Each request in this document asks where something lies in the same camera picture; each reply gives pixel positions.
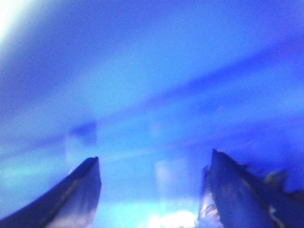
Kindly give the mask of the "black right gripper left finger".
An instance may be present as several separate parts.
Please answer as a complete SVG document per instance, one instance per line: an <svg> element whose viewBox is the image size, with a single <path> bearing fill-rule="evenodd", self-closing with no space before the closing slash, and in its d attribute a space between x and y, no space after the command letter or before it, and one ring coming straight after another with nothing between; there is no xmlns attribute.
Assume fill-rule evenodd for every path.
<svg viewBox="0 0 304 228"><path fill-rule="evenodd" d="M2 228L90 228L101 192L98 157L85 159L60 183L4 217Z"/></svg>

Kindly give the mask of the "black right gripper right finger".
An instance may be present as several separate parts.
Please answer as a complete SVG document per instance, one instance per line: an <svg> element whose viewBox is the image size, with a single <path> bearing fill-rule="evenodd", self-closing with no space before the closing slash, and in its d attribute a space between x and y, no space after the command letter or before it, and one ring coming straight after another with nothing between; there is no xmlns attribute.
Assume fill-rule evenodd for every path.
<svg viewBox="0 0 304 228"><path fill-rule="evenodd" d="M201 221L209 228L302 228L304 191L285 192L287 171L250 173L224 152L203 169Z"/></svg>

